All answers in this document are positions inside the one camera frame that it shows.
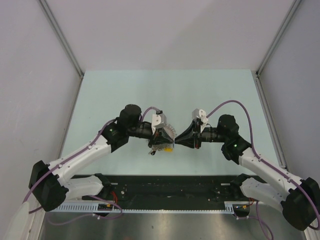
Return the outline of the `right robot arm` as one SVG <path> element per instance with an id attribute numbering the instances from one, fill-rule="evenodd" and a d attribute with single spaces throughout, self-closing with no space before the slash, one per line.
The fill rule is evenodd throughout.
<path id="1" fill-rule="evenodd" d="M 319 184 L 311 177 L 296 176 L 258 154 L 253 144 L 240 136 L 234 116 L 220 116 L 216 127 L 207 127 L 205 119 L 196 118 L 175 143 L 191 149 L 199 149 L 202 143 L 222 143 L 221 152 L 228 161 L 263 180 L 259 182 L 248 175 L 239 175 L 230 188 L 235 200 L 249 197 L 261 201 L 281 212 L 287 222 L 300 231 L 320 219 Z"/>

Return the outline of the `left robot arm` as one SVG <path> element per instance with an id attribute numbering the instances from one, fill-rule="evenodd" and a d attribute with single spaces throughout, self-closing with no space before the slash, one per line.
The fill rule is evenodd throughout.
<path id="1" fill-rule="evenodd" d="M 176 133 L 164 113 L 155 108 L 151 121 L 135 104 L 128 104 L 115 119 L 108 121 L 87 144 L 50 163 L 35 163 L 29 181 L 28 196 L 34 195 L 42 209 L 50 212 L 64 201 L 82 198 L 105 200 L 112 191 L 111 182 L 102 173 L 89 177 L 74 176 L 93 163 L 128 143 L 131 137 L 147 140 L 151 152 L 172 148 Z"/>

